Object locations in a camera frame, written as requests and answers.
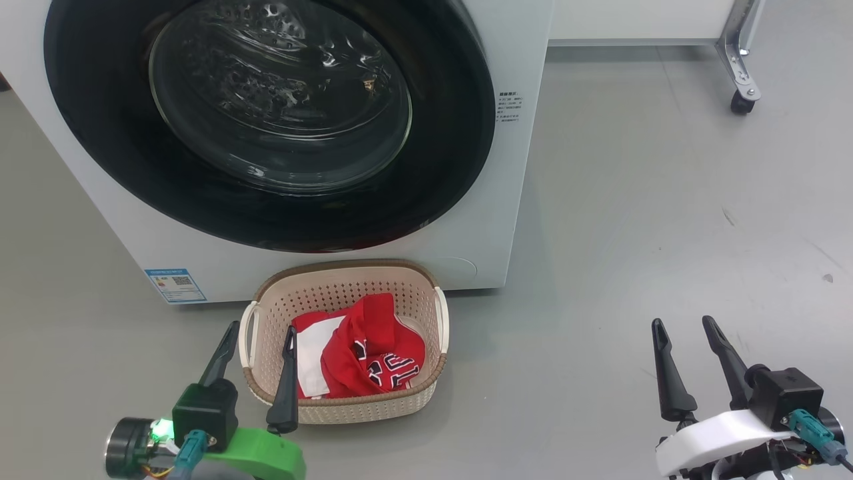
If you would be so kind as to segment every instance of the beige basket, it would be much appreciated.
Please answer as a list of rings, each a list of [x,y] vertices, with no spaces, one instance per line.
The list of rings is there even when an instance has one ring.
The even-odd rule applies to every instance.
[[[334,312],[365,295],[394,294],[400,320],[424,340],[426,358],[411,388],[357,398],[299,400],[301,424],[354,424],[393,419],[421,410],[432,398],[447,361],[447,301],[435,279],[404,260],[339,261],[285,270],[267,280],[240,322],[240,361],[249,388],[271,405],[284,360],[281,349],[291,321],[302,313]]]

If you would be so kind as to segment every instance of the concrete floor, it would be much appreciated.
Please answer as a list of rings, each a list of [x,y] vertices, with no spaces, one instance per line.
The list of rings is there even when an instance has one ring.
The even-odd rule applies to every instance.
[[[450,299],[422,412],[293,434],[309,478],[657,478],[655,317],[700,419],[728,405],[711,314],[853,424],[850,25],[844,0],[768,4],[747,117],[713,49],[550,51],[507,287]],[[3,478],[102,479],[114,423],[168,415],[242,306],[166,306],[11,93],[0,158]]]

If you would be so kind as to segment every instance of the clothing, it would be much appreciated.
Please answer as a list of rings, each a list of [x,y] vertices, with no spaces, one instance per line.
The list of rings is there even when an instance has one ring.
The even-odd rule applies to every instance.
[[[390,293],[365,296],[340,312],[306,313],[293,325],[299,345],[299,398],[406,389],[424,365],[423,339],[394,315]]]

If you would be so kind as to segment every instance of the washing machine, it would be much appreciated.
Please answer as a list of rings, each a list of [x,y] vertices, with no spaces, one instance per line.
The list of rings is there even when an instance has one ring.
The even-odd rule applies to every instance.
[[[331,260],[495,288],[552,8],[9,0],[0,72],[169,303]]]

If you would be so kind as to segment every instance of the white cloth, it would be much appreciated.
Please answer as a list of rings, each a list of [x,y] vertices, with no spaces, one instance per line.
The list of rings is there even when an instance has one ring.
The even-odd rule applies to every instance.
[[[299,387],[308,398],[328,395],[328,384],[322,375],[320,356],[345,318],[346,316],[322,320],[297,334],[296,370],[299,375]]]

